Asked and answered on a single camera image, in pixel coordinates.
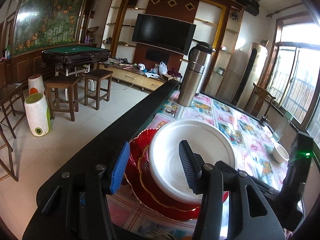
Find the white paper bowl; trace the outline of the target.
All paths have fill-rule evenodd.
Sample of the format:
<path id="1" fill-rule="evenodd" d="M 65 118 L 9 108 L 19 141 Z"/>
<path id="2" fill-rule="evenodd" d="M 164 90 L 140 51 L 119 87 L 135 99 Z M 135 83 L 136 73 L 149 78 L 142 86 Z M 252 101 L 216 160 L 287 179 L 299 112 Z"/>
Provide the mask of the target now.
<path id="1" fill-rule="evenodd" d="M 189 188 L 179 157 L 179 143 L 186 140 L 205 163 L 223 161 L 236 169 L 234 148 L 213 125 L 180 119 L 161 127 L 149 146 L 150 173 L 157 186 L 168 196 L 187 204 L 200 204 L 202 196 Z"/>
<path id="2" fill-rule="evenodd" d="M 272 156 L 275 159 L 275 161 L 279 164 L 288 162 L 290 158 L 288 152 L 279 143 L 275 143 L 274 148 L 272 150 Z"/>

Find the small red scalloped plate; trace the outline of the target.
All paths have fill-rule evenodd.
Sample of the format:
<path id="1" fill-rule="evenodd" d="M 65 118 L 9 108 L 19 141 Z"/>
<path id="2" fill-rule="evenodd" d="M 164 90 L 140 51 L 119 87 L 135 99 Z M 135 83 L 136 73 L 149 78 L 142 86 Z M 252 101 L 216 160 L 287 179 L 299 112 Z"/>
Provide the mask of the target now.
<path id="1" fill-rule="evenodd" d="M 150 172 L 149 146 L 143 150 L 143 154 L 138 161 L 139 179 L 142 187 L 151 195 L 151 197 L 164 207 L 175 209 L 182 212 L 195 211 L 200 207 L 199 204 L 187 204 L 175 200 L 167 195 L 154 181 Z"/>

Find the large red wedding plate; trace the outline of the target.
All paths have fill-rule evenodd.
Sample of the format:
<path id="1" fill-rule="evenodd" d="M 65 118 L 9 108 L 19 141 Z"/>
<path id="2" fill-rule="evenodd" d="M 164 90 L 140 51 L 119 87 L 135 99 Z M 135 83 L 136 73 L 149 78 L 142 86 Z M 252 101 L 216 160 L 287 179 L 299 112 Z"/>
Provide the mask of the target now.
<path id="1" fill-rule="evenodd" d="M 156 133 L 157 129 L 147 128 L 129 142 L 130 156 L 125 177 L 137 199 L 152 211 L 176 221 L 197 219 L 200 214 L 199 204 L 186 204 L 173 199 L 152 178 L 148 149 Z"/>

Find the colourful plastic tablecloth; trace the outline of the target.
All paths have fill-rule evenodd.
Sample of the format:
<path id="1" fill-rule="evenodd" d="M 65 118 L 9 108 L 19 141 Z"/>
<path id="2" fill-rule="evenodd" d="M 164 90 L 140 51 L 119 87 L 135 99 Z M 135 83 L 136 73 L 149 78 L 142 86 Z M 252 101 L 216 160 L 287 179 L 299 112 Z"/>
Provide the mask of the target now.
<path id="1" fill-rule="evenodd" d="M 203 94 L 195 97 L 190 107 L 179 106 L 177 98 L 178 92 L 173 92 L 147 128 L 159 130 L 180 119 L 213 125 L 231 142 L 238 169 L 276 190 L 282 188 L 287 163 L 278 164 L 273 158 L 275 142 L 268 127 Z M 107 200 L 114 224 L 149 239 L 189 239 L 195 228 L 197 219 L 171 220 L 146 207 L 137 199 L 126 177 L 125 185 Z"/>

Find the clear bottle green lid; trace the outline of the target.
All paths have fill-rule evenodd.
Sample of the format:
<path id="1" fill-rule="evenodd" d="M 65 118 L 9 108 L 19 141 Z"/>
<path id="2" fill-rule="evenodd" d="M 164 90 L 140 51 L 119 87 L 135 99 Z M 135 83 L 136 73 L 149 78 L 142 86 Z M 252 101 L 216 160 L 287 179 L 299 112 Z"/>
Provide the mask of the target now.
<path id="1" fill-rule="evenodd" d="M 289 111 L 286 111 L 280 124 L 278 125 L 278 127 L 276 128 L 276 130 L 272 134 L 271 138 L 274 142 L 280 141 L 280 139 L 284 135 L 286 129 L 291 124 L 292 119 L 293 119 L 293 115 Z"/>

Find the small black jar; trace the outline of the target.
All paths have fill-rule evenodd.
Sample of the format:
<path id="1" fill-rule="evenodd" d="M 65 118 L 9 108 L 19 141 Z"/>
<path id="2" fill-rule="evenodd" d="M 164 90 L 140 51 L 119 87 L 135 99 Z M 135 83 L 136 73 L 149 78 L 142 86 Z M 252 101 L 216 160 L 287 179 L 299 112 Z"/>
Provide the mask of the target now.
<path id="1" fill-rule="evenodd" d="M 267 118 L 267 116 L 262 116 L 261 117 L 261 119 L 260 119 L 260 121 L 259 121 L 259 124 L 261 125 L 261 126 L 266 126 L 267 125 L 267 123 L 268 123 L 268 118 Z"/>

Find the wooden chair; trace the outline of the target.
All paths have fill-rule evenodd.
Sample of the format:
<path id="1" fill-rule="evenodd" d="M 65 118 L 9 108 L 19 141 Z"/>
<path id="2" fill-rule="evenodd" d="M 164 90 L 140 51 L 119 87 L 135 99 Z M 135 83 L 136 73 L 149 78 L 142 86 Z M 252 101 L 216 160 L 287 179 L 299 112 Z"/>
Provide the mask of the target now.
<path id="1" fill-rule="evenodd" d="M 253 86 L 254 88 L 245 105 L 244 111 L 253 117 L 258 117 L 259 115 L 268 117 L 268 111 L 276 97 L 255 83 L 253 83 Z"/>

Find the wooden stool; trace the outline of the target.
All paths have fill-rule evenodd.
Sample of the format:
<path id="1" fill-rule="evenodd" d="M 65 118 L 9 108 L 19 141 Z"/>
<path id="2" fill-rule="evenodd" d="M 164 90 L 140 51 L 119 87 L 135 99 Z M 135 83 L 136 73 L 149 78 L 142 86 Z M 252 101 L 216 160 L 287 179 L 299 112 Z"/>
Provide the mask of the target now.
<path id="1" fill-rule="evenodd" d="M 55 76 L 44 82 L 51 119 L 55 113 L 68 113 L 75 121 L 79 111 L 78 78 L 76 76 Z"/>
<path id="2" fill-rule="evenodd" d="M 96 69 L 94 71 L 88 72 L 85 74 L 85 97 L 84 105 L 88 105 L 88 100 L 92 99 L 95 101 L 95 109 L 98 111 L 100 108 L 101 100 L 109 101 L 111 95 L 111 81 L 112 81 L 113 72 L 105 69 Z M 89 91 L 88 85 L 89 81 L 96 83 L 94 88 L 91 85 L 93 91 Z M 103 88 L 101 82 L 107 80 L 107 87 Z"/>

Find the low wooden tv cabinet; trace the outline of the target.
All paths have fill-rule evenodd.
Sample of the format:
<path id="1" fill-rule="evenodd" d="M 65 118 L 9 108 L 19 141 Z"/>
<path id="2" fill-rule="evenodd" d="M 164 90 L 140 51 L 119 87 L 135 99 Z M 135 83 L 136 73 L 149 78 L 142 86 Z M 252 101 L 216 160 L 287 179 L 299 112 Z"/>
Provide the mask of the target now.
<path id="1" fill-rule="evenodd" d="M 117 66 L 109 66 L 100 63 L 99 68 L 112 71 L 112 79 L 115 81 L 128 83 L 139 87 L 141 90 L 154 91 L 165 83 L 161 78 L 147 77 L 143 72 L 132 67 L 123 69 Z"/>

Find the slim steel thermos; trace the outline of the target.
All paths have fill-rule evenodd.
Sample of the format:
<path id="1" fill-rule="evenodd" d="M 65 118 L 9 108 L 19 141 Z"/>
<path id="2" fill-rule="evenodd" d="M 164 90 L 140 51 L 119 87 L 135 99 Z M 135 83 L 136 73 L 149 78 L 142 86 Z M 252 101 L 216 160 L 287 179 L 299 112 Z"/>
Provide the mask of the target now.
<path id="1" fill-rule="evenodd" d="M 191 105 L 203 76 L 204 69 L 205 67 L 203 65 L 200 65 L 194 61 L 189 61 L 177 100 L 180 105 L 185 107 L 189 107 Z"/>

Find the white orange ceramic stool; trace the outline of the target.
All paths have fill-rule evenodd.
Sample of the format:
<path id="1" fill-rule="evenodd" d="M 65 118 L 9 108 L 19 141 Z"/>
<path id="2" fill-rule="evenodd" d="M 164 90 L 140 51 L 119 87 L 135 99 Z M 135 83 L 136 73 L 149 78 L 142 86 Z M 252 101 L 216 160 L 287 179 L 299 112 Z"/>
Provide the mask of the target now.
<path id="1" fill-rule="evenodd" d="M 41 74 L 34 74 L 28 79 L 29 95 L 35 93 L 45 94 L 44 82 Z"/>

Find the large steel thermos jug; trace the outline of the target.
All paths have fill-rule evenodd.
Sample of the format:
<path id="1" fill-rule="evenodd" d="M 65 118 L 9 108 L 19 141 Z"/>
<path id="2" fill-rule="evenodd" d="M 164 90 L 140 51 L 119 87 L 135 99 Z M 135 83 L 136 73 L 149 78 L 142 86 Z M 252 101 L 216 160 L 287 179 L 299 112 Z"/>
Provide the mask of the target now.
<path id="1" fill-rule="evenodd" d="M 214 53 L 215 49 L 210 44 L 203 41 L 197 42 L 196 46 L 189 51 L 188 62 L 191 63 L 191 70 L 202 74 L 195 95 L 200 94 Z"/>

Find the mahjong table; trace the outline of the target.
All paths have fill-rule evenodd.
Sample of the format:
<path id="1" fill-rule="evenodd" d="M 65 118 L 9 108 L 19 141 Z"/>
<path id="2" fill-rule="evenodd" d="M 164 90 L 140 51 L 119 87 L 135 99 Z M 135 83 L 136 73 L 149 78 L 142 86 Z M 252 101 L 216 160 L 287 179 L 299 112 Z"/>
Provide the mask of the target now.
<path id="1" fill-rule="evenodd" d="M 55 76 L 71 76 L 90 72 L 96 63 L 107 61 L 110 53 L 108 49 L 73 45 L 43 50 L 41 57 L 45 65 L 55 68 Z"/>

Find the tall white air conditioner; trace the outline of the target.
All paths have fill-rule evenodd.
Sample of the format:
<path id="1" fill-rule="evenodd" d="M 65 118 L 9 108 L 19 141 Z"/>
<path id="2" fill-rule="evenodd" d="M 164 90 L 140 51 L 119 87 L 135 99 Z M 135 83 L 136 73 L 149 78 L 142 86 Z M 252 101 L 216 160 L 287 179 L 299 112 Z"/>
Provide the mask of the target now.
<path id="1" fill-rule="evenodd" d="M 260 79 L 267 56 L 268 51 L 266 47 L 256 42 L 251 44 L 242 80 L 232 100 L 232 104 L 236 107 L 245 109 L 245 105 L 248 103 L 253 92 L 253 84 L 257 84 Z"/>

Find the flat screen television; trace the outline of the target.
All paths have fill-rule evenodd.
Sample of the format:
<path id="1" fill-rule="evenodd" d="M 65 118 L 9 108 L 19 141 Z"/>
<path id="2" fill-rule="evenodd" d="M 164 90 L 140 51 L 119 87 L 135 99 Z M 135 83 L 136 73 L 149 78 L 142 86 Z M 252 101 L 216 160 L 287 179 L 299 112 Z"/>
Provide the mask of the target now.
<path id="1" fill-rule="evenodd" d="M 173 18 L 139 14 L 132 41 L 187 55 L 196 25 Z"/>

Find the flower garden wall painting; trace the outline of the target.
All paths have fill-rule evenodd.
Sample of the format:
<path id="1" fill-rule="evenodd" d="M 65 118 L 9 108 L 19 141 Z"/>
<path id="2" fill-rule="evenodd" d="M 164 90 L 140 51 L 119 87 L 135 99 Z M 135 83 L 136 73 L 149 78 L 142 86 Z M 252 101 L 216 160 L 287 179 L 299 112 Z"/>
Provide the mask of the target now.
<path id="1" fill-rule="evenodd" d="M 75 42 L 84 0 L 21 0 L 12 53 Z"/>

